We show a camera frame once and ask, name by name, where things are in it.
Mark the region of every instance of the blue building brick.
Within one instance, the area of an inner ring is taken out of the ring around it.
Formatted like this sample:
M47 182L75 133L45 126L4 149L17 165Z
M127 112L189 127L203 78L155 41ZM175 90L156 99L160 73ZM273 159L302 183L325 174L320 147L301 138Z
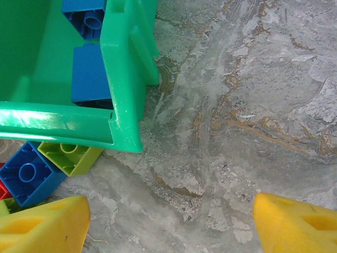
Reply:
M26 142L0 169L0 179L21 207L45 201L67 177L38 150L39 142Z
M62 13L85 40L101 37L106 0L63 0Z
M113 109L100 45L86 43L74 49L72 102Z

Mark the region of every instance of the lime green toy block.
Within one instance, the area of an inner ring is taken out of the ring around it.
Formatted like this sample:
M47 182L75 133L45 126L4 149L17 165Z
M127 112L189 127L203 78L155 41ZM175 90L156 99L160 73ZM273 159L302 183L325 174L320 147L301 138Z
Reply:
M20 212L31 207L20 207L14 198L0 200L0 217L10 215L11 213Z
M9 209L6 204L6 200L8 199L0 200L0 217L10 214Z
M104 149L42 142L38 150L68 177L87 174Z

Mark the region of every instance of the floor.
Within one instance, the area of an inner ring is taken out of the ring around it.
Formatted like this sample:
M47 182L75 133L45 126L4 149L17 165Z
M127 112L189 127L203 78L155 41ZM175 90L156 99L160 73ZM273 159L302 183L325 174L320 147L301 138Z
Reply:
M88 197L83 252L262 253L261 191L337 210L337 1L159 1L144 152L106 150L53 197Z

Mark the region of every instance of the green plastic bin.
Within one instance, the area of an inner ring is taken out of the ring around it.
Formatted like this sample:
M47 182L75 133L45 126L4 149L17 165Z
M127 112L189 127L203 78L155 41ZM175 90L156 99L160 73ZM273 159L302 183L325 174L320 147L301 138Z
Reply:
M143 149L138 121L158 84L157 0L107 0L99 41L114 110L71 103L73 49L85 44L61 0L2 1L0 138Z

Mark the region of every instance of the marble floor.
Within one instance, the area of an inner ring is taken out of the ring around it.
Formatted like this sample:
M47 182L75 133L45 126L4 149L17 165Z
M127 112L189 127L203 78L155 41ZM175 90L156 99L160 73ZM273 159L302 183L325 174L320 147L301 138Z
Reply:
M337 210L336 17L336 0L159 0L144 152L106 150L52 197L88 197L83 252L262 253L258 192Z

